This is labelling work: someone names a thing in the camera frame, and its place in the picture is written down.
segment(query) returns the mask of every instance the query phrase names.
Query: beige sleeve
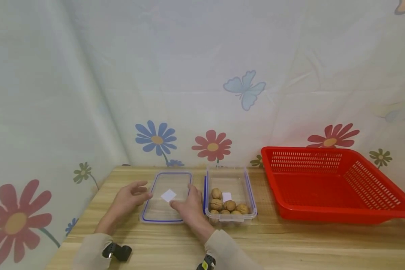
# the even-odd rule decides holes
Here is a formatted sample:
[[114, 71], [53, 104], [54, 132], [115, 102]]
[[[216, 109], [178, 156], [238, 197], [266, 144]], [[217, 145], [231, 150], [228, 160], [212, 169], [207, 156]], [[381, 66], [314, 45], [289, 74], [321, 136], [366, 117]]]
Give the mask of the beige sleeve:
[[111, 259], [104, 258], [102, 251], [113, 241], [103, 233], [87, 235], [73, 261], [72, 270], [106, 270]]
[[216, 230], [204, 247], [216, 259], [216, 270], [263, 270], [223, 230]]

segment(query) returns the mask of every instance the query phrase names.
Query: red flower print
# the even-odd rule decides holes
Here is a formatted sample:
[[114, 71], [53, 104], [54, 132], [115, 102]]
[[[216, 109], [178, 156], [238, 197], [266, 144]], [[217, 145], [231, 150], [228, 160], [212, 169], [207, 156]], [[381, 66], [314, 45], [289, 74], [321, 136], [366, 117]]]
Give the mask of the red flower print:
[[344, 128], [342, 128], [341, 124], [336, 125], [334, 128], [333, 125], [329, 125], [324, 129], [325, 137], [319, 135], [308, 137], [308, 141], [316, 144], [311, 144], [307, 147], [336, 148], [336, 145], [340, 147], [351, 147], [354, 141], [348, 138], [356, 136], [360, 132], [359, 130], [348, 132], [352, 127], [352, 123], [349, 123]]
[[15, 187], [11, 184], [0, 187], [0, 265], [9, 256], [14, 246], [14, 262], [20, 262], [25, 255], [25, 247], [35, 249], [40, 237], [30, 228], [43, 228], [51, 222], [51, 214], [32, 216], [51, 199], [50, 191], [43, 191], [32, 201], [39, 180], [31, 180], [24, 188], [18, 202]]
[[192, 150], [202, 150], [198, 153], [199, 157], [203, 158], [207, 156], [208, 161], [215, 161], [216, 159], [223, 160], [224, 155], [231, 154], [231, 151], [227, 150], [231, 148], [231, 140], [226, 139], [222, 141], [227, 136], [226, 133], [219, 133], [216, 137], [216, 131], [209, 130], [205, 133], [205, 136], [207, 139], [197, 136], [195, 141], [199, 145], [194, 145], [192, 147]]

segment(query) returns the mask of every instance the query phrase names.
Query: hand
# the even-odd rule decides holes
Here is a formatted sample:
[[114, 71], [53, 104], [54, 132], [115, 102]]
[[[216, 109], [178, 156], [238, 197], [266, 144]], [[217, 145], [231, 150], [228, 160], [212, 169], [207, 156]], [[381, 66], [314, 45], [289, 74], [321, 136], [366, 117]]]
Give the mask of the hand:
[[215, 229], [207, 221], [203, 213], [202, 193], [191, 184], [188, 184], [189, 195], [185, 202], [170, 201], [169, 205], [182, 217], [185, 224], [188, 224], [198, 239], [205, 244]]
[[153, 194], [147, 193], [147, 188], [143, 187], [146, 184], [147, 181], [138, 181], [120, 188], [107, 213], [116, 219], [122, 219], [135, 207], [153, 197]]
[[120, 188], [106, 214], [102, 217], [96, 227], [95, 233], [114, 234], [118, 222], [123, 217], [130, 214], [137, 205], [153, 197], [153, 194], [147, 193], [147, 188], [143, 187], [147, 181], [133, 182]]

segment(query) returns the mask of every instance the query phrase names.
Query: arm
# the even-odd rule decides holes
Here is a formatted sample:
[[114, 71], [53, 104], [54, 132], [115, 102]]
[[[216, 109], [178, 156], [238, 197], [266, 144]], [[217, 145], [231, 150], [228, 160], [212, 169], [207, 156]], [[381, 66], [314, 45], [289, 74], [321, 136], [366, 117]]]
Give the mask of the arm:
[[117, 225], [129, 215], [137, 205], [143, 204], [153, 195], [147, 193], [146, 181], [134, 182], [122, 187], [106, 214], [97, 225], [94, 234], [83, 239], [73, 265], [73, 270], [106, 270], [111, 259], [104, 258], [102, 251], [112, 243]]
[[186, 202], [171, 201], [183, 221], [189, 225], [195, 236], [204, 244], [208, 254], [216, 259], [216, 268], [224, 270], [262, 270], [252, 261], [225, 231], [218, 231], [203, 214], [201, 192], [189, 184]]

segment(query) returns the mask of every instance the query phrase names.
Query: right hand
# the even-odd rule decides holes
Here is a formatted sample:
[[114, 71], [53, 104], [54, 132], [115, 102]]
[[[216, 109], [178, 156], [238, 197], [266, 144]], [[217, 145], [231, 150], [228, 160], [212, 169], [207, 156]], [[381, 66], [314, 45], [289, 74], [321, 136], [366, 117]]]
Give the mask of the right hand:
[[201, 221], [206, 221], [203, 213], [202, 193], [191, 184], [188, 184], [189, 195], [185, 202], [170, 201], [169, 205], [176, 210], [183, 221], [192, 226]]

